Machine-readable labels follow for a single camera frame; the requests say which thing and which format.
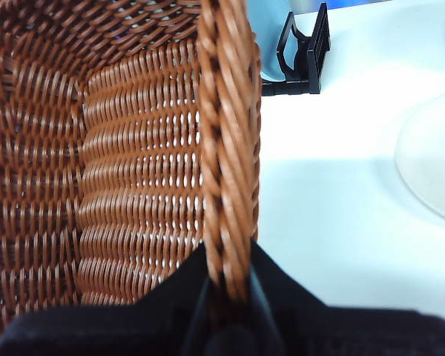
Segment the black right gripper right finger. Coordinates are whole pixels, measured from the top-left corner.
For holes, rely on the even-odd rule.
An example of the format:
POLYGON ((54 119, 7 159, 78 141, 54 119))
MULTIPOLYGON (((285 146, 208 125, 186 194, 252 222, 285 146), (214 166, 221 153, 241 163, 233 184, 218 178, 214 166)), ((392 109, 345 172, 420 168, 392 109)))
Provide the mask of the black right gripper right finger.
POLYGON ((261 247, 251 262, 287 355, 445 355, 445 320, 401 309, 328 306, 261 247))

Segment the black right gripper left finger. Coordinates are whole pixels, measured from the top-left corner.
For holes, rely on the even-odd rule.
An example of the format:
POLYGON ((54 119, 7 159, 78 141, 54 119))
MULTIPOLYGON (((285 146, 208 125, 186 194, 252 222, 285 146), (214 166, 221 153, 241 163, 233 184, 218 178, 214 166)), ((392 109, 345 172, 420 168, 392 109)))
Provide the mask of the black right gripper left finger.
POLYGON ((205 248, 133 305, 56 307, 17 317, 0 355, 177 355, 207 280, 205 248))

